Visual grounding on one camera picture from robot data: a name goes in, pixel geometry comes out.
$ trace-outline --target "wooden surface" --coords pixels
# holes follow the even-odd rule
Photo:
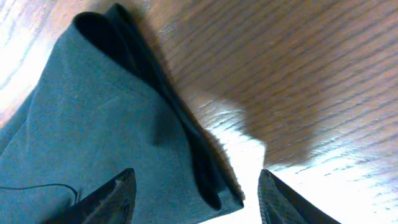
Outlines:
[[[1,1],[1,126],[73,16],[112,5],[98,1]],[[338,221],[398,222],[398,1],[122,4],[230,157],[246,194],[231,222],[259,221],[265,145],[265,167]]]

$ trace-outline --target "folded fabric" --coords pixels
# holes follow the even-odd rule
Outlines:
[[[1,186],[59,183],[85,198],[133,168],[133,223],[198,223],[243,207],[119,4],[76,16],[0,140]],[[2,189],[0,220],[46,221],[73,204],[72,193]]]

